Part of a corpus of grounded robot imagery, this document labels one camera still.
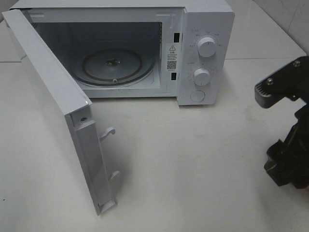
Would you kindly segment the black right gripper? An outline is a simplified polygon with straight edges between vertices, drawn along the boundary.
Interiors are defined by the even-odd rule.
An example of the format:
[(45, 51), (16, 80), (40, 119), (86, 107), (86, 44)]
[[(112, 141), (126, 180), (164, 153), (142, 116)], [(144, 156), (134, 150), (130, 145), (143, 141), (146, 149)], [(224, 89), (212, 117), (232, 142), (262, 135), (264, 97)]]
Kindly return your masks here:
[(284, 142), (278, 140), (267, 150), (266, 173), (277, 186), (309, 187), (309, 105), (295, 113), (294, 124)]

